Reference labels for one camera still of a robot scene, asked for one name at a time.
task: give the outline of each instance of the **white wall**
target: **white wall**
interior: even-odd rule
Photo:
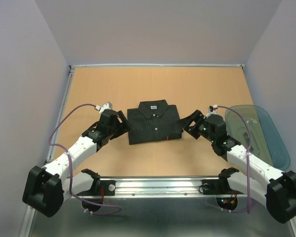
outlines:
[[[36,0],[70,65],[245,63],[281,0]]]
[[[0,0],[0,237],[19,235],[26,178],[46,158],[67,76],[34,0]]]
[[[246,66],[255,104],[271,115],[296,172],[296,0],[283,0]]]

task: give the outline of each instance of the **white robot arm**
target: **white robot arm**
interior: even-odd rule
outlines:
[[[247,153],[244,146],[230,137],[223,118],[216,113],[203,115],[196,110],[181,119],[179,124],[195,139],[203,136],[212,143],[214,152],[226,161],[247,170],[247,155],[251,170],[251,197],[264,205],[272,217],[286,223],[296,216],[296,173],[276,169],[255,155]],[[247,176],[235,168],[225,169],[219,179],[203,184],[203,194],[222,194],[226,190],[247,194]]]
[[[117,138],[130,130],[129,123],[122,111],[112,110],[107,102],[96,108],[101,116],[98,122],[91,125],[78,140],[68,149],[75,170],[89,156],[95,154],[109,140]],[[63,153],[53,162],[42,168],[35,166],[31,169],[23,193],[23,202],[43,213],[53,216],[62,203],[71,197],[70,193],[70,164],[68,154]],[[72,191],[80,193],[97,185],[99,175],[90,170],[83,170],[73,177]]]

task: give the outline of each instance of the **tan tabletop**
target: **tan tabletop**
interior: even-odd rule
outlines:
[[[252,104],[241,68],[80,68],[75,69],[65,115],[83,103],[113,103],[113,109],[137,108],[141,101],[165,99],[177,105],[180,118],[209,105]],[[58,142],[69,148],[100,115],[92,107],[77,110],[61,127]],[[55,157],[63,151],[56,149]],[[84,161],[84,168],[102,176],[217,175],[235,167],[212,150],[211,144],[184,133],[179,140],[138,145],[128,144],[128,135],[110,141]]]

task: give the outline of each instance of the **transparent bin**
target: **transparent bin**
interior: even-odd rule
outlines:
[[[275,168],[288,169],[290,156],[268,112],[256,105],[238,105],[232,109],[249,125],[253,136],[251,153]],[[240,117],[226,110],[225,121],[229,135],[248,147],[250,139]]]

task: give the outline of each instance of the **dark striped shirt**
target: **dark striped shirt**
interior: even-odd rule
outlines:
[[[131,125],[128,132],[129,144],[158,142],[180,139],[182,128],[176,105],[168,105],[166,100],[140,102],[137,109],[127,110]]]

